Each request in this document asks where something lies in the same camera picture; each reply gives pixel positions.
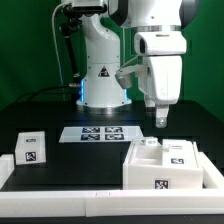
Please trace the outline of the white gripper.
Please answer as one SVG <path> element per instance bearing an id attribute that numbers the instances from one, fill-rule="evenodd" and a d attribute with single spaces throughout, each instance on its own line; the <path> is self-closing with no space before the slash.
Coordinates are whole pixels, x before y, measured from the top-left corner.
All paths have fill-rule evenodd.
<path id="1" fill-rule="evenodd" d="M 138 78 L 138 88 L 144 94 L 146 112 L 155 114 L 156 127 L 167 126 L 168 106 L 176 104 L 180 95 L 182 59 L 180 56 L 144 57 L 147 73 Z"/>

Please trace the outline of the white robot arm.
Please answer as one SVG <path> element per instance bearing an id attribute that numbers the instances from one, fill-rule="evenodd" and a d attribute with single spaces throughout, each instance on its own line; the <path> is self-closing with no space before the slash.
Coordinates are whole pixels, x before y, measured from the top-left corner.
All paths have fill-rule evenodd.
<path id="1" fill-rule="evenodd" d="M 169 107 L 178 101 L 182 58 L 187 41 L 182 30 L 194 19 L 200 0 L 61 0 L 68 30 L 83 30 L 87 73 L 75 74 L 82 93 L 79 108 L 111 113 L 131 104 L 125 90 L 138 78 L 145 107 L 158 128 L 167 126 Z M 103 18 L 131 32 L 137 63 L 120 62 L 120 38 Z"/>

